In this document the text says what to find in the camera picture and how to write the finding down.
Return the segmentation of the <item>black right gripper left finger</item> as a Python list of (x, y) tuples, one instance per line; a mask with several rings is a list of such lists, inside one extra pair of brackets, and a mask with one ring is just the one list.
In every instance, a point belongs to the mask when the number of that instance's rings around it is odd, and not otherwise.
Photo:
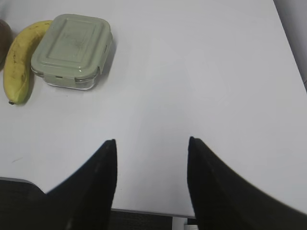
[(114, 139), (102, 146), (68, 179), (48, 192), (51, 230), (106, 230), (117, 186)]

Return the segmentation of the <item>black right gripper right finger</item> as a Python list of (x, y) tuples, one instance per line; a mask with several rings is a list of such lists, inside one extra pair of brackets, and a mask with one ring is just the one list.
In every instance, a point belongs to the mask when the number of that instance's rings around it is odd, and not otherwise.
[(262, 192), (190, 137), (187, 183), (200, 230), (305, 230), (307, 216)]

